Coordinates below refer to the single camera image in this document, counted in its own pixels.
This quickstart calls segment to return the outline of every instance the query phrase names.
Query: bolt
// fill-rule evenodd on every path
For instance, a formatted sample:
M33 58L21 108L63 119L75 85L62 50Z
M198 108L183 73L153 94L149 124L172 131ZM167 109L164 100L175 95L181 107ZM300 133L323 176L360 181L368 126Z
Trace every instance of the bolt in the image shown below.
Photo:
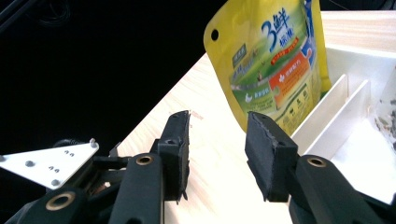
M58 186L59 184L61 184L61 182L59 182L59 180L57 179L52 180L50 183L52 186Z
M35 166L35 163L32 162L32 161L26 161L26 162L25 162L25 166L27 166L27 167L32 167L32 166Z
M90 140L91 147L96 147L95 139L91 138Z

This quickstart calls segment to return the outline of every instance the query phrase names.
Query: dark background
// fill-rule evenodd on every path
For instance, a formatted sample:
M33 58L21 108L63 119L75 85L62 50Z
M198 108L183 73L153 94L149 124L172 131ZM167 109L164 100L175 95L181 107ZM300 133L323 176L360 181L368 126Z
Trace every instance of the dark background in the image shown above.
M33 7L0 34L0 155L65 138L95 138L107 155L205 53L205 26L225 2L70 0L57 28L37 23L45 4ZM322 10L390 6L334 2ZM43 193L0 169L0 222Z

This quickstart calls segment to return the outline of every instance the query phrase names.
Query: yellow package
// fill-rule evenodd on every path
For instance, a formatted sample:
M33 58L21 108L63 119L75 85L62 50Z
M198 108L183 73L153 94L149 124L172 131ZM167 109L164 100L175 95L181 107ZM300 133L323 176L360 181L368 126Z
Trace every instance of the yellow package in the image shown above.
M331 87L318 0L229 0L204 45L244 131L255 111L292 134Z

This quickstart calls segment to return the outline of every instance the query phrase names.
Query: wooden table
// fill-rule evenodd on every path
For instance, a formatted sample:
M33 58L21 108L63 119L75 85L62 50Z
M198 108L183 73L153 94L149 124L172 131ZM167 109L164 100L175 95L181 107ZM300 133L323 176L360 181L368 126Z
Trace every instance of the wooden table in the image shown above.
M327 48L396 52L396 11L323 11ZM286 203L264 202L247 166L239 127L207 55L118 146L121 156L148 152L168 117L190 110L187 201L165 203L165 223L291 223Z

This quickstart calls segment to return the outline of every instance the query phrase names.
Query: hang hole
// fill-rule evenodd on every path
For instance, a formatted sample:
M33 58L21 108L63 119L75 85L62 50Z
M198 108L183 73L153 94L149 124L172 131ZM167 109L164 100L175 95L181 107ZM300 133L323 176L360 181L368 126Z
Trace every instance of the hang hole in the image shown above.
M213 40L213 41L218 40L218 39L219 39L219 31L216 30L216 29L214 29L214 30L212 31L212 35L211 35L210 37L212 37L212 40Z

